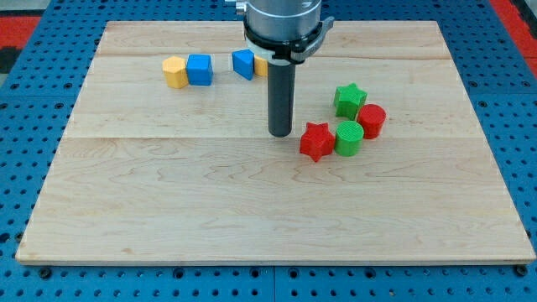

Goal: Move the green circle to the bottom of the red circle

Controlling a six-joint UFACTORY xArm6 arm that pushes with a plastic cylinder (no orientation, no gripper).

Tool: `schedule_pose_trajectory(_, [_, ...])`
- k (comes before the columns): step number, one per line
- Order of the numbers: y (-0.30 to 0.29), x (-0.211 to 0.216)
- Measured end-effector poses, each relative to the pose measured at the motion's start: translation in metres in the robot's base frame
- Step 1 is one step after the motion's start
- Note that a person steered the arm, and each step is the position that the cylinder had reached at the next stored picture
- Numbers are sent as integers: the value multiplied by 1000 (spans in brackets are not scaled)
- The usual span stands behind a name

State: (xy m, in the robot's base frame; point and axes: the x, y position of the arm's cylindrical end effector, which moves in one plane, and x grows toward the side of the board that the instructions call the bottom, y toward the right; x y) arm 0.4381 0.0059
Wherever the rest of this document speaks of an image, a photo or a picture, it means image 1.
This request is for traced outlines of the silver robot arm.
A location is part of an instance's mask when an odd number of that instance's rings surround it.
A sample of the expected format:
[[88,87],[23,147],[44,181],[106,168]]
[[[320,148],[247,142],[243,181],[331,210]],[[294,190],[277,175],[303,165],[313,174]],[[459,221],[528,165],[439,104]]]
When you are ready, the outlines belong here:
[[225,0],[243,16],[248,31],[273,41],[297,40],[320,22],[321,0]]

